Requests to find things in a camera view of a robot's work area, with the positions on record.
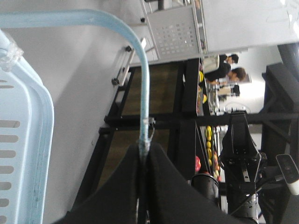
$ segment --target person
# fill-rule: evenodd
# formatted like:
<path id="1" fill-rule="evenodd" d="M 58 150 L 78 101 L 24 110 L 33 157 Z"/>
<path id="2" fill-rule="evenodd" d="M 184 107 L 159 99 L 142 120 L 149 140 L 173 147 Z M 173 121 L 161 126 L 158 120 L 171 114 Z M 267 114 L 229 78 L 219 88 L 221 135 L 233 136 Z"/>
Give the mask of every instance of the person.
<path id="1" fill-rule="evenodd" d="M 238 64 L 239 56 L 236 55 L 236 54 L 232 54 L 232 55 L 230 55 L 230 56 L 227 56 L 227 55 L 219 55 L 219 61 L 220 61 L 220 62 L 225 61 L 225 63 L 228 63 L 228 64 L 233 64 L 233 63 Z"/>
<path id="2" fill-rule="evenodd" d="M 220 63 L 219 69 L 206 73 L 205 78 L 210 84 L 226 84 L 227 82 L 239 82 L 246 77 L 246 71 L 242 67 L 231 69 L 230 64 Z M 226 82 L 219 83 L 217 79 L 226 78 Z"/>

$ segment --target fruit display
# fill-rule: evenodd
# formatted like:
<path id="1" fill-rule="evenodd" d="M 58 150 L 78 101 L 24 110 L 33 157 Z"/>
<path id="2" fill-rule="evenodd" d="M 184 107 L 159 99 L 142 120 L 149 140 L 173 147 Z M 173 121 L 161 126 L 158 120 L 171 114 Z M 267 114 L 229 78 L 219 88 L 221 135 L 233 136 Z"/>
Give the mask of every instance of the fruit display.
<path id="1" fill-rule="evenodd" d="M 211 126 L 206 127 L 206 140 L 211 141 L 212 140 L 212 128 Z"/>
<path id="2" fill-rule="evenodd" d="M 213 154 L 213 170 L 214 170 L 214 178 L 220 182 L 221 181 L 220 166 L 218 164 L 218 155 L 216 151 L 214 151 Z"/>
<path id="3" fill-rule="evenodd" d="M 201 168 L 200 158 L 195 156 L 195 172 L 199 172 Z"/>
<path id="4" fill-rule="evenodd" d="M 206 154 L 208 156 L 208 164 L 211 167 L 214 178 L 221 181 L 220 166 L 218 163 L 217 151 L 213 150 L 213 131 L 211 126 L 207 126 L 205 130 L 206 137 Z"/>
<path id="5" fill-rule="evenodd" d="M 203 99 L 202 99 L 202 103 L 205 103 L 207 100 L 206 94 L 203 94 Z"/>
<path id="6" fill-rule="evenodd" d="M 204 73 L 202 73 L 202 71 L 199 71 L 198 73 L 198 82 L 201 83 L 202 81 L 204 81 Z"/>
<path id="7" fill-rule="evenodd" d="M 201 93 L 201 88 L 198 87 L 198 90 L 197 90 L 197 102 L 196 102 L 196 113 L 197 114 L 199 114 L 199 112 L 200 112 L 200 104 L 201 104 L 200 93 Z"/>
<path id="8" fill-rule="evenodd" d="M 207 148 L 211 148 L 211 146 L 212 146 L 211 142 L 210 141 L 206 141 L 206 147 Z"/>

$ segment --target basket slot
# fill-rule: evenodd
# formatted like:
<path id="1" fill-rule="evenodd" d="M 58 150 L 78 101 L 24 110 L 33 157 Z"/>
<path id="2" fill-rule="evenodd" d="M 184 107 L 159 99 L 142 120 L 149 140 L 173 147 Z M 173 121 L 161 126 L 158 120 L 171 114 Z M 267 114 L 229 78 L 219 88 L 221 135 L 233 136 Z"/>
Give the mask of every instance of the basket slot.
<path id="1" fill-rule="evenodd" d="M 0 85 L 0 89 L 12 89 L 14 86 L 12 85 Z"/>
<path id="2" fill-rule="evenodd" d="M 0 224 L 5 224 L 7 221 L 6 216 L 0 216 Z"/>
<path id="3" fill-rule="evenodd" d="M 0 174 L 11 174 L 14 171 L 12 166 L 0 166 Z"/>
<path id="4" fill-rule="evenodd" d="M 11 182 L 0 182 L 0 190 L 11 189 Z"/>
<path id="5" fill-rule="evenodd" d="M 9 200 L 7 198 L 0 198 L 0 207 L 4 208 L 7 207 L 9 204 Z"/>
<path id="6" fill-rule="evenodd" d="M 0 150 L 0 158 L 14 158 L 15 156 L 14 150 Z"/>
<path id="7" fill-rule="evenodd" d="M 19 140 L 17 135 L 3 135 L 0 134 L 0 142 L 15 143 Z"/>
<path id="8" fill-rule="evenodd" d="M 19 126 L 20 122 L 18 120 L 0 120 L 0 127 L 17 128 Z"/>

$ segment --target black shirt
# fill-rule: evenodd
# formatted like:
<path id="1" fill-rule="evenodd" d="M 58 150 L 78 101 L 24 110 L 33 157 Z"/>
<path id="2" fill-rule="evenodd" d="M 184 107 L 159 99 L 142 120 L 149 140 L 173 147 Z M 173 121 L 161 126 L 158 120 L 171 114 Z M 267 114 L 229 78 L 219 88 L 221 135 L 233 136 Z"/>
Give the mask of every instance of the black shirt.
<path id="1" fill-rule="evenodd" d="M 220 61 L 219 68 L 215 71 L 205 73 L 205 78 L 207 78 L 210 82 L 212 82 L 216 79 L 224 78 L 229 73 L 230 70 L 231 70 L 230 64 Z"/>

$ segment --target perforated metal panel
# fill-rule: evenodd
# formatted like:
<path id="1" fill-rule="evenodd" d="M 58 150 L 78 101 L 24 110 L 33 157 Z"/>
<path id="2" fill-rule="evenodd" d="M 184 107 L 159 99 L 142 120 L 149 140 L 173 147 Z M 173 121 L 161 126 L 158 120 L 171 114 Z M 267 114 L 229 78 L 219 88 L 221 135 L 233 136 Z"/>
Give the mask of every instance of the perforated metal panel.
<path id="1" fill-rule="evenodd" d="M 160 59 L 187 59 L 200 55 L 199 33 L 192 6 L 148 15 L 148 24 Z"/>

